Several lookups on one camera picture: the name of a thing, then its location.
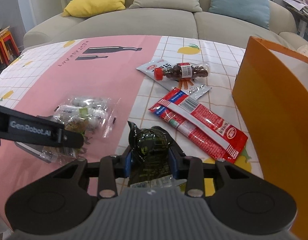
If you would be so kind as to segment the dark green snack bag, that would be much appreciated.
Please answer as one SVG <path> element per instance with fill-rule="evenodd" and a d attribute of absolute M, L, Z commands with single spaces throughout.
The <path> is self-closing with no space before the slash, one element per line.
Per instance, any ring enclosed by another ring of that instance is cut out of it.
<path fill-rule="evenodd" d="M 169 150 L 174 141 L 159 126 L 139 128 L 129 121 L 128 142 L 131 152 L 129 187 L 150 187 L 151 182 L 161 183 L 172 173 L 169 167 Z"/>

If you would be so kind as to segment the clear white candy bag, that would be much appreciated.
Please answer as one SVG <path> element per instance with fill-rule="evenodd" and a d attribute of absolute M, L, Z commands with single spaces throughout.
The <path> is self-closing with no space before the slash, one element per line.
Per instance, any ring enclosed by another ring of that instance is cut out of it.
<path fill-rule="evenodd" d="M 110 135 L 117 120 L 116 109 L 121 98 L 71 96 L 55 108 L 53 115 L 45 118 L 65 126 L 70 132 L 83 135 L 80 148 L 42 146 L 39 159 L 46 163 L 68 163 L 87 153 L 91 139 L 103 139 Z"/>

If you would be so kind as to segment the red spicy strip packet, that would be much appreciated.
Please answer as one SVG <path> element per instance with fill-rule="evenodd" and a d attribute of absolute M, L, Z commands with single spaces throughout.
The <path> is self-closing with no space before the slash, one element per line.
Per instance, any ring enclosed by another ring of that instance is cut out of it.
<path fill-rule="evenodd" d="M 149 111 L 186 136 L 214 160 L 235 163 L 247 135 L 206 106 L 174 88 Z"/>

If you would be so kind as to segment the white spicy strip packet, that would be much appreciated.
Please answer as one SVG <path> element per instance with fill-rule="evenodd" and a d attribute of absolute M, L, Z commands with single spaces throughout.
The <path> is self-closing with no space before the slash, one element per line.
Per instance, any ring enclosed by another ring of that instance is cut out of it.
<path fill-rule="evenodd" d="M 182 62 L 170 64 L 160 59 L 142 64 L 136 68 L 167 90 L 174 88 L 197 100 L 211 90 L 211 87 L 202 83 L 200 79 L 209 76 L 210 70 L 207 63 L 194 64 Z"/>

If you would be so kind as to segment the cola bottle candy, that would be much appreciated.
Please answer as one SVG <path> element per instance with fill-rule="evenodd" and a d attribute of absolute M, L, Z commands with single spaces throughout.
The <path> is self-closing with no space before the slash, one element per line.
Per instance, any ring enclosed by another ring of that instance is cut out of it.
<path fill-rule="evenodd" d="M 178 63 L 168 68 L 156 68 L 154 78 L 162 81 L 165 77 L 172 80 L 195 79 L 197 77 L 207 77 L 209 66 L 207 64 Z"/>

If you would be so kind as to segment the orange red stool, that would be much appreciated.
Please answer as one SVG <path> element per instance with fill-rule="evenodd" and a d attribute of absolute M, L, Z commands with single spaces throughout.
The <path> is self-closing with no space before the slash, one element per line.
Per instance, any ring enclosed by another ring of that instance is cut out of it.
<path fill-rule="evenodd" d="M 0 30 L 0 62 L 8 66 L 20 55 L 20 51 L 14 41 L 10 27 Z"/>

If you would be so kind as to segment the pink lemon tablecloth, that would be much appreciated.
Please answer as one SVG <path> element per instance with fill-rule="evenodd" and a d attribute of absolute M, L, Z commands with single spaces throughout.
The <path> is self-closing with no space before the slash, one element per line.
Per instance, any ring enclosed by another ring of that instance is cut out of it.
<path fill-rule="evenodd" d="M 226 43 L 171 36 L 109 36 L 60 42 L 30 49 L 0 74 L 0 105 L 30 115 L 50 116 L 73 96 L 109 98 L 116 122 L 104 138 L 89 133 L 81 155 L 89 162 L 128 146 L 128 122 L 140 128 L 161 126 L 187 155 L 211 163 L 211 158 L 175 128 L 149 111 L 168 92 L 138 70 L 163 59 L 209 65 L 200 83 L 211 90 L 200 103 L 243 132 L 247 127 L 232 98 L 245 49 Z"/>

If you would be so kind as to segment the orange cardboard box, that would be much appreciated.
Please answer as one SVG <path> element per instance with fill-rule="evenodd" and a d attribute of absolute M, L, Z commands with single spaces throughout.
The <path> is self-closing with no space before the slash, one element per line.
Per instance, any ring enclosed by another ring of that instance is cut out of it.
<path fill-rule="evenodd" d="M 232 91 L 264 178 L 293 196 L 308 239 L 308 57 L 250 37 Z"/>

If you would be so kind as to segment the beige sofa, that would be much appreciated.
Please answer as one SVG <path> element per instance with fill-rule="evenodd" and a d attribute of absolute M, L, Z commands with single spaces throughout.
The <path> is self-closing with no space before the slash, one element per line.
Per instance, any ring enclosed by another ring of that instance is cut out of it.
<path fill-rule="evenodd" d="M 33 27 L 24 35 L 24 47 L 79 38 L 115 35 L 162 35 L 199 38 L 246 48 L 250 36 L 263 38 L 297 50 L 308 42 L 297 35 L 293 15 L 269 2 L 270 22 L 265 29 L 252 23 L 209 12 L 211 0 L 199 0 L 201 12 L 167 5 L 131 9 L 134 0 L 125 0 L 125 10 L 106 12 L 90 18 L 58 14 Z"/>

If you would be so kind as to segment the yellow cushion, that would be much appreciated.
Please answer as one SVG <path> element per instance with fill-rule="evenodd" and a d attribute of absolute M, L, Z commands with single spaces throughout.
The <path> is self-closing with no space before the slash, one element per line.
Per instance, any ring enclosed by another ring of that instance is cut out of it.
<path fill-rule="evenodd" d="M 99 14 L 125 9 L 125 0 L 72 0 L 64 8 L 61 16 L 89 18 Z"/>

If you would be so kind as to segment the light blue cushion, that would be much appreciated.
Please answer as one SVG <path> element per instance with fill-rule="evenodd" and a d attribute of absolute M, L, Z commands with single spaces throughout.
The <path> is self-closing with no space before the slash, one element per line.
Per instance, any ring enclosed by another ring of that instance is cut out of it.
<path fill-rule="evenodd" d="M 265 29 L 269 28 L 268 0 L 211 0 L 209 12 L 237 18 Z"/>

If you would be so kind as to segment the cluttered white desk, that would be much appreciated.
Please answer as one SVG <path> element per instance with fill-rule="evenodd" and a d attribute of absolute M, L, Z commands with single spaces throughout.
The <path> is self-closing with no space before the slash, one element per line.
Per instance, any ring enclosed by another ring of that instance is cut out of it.
<path fill-rule="evenodd" d="M 297 35 L 308 41 L 308 0 L 283 0 L 296 19 Z"/>

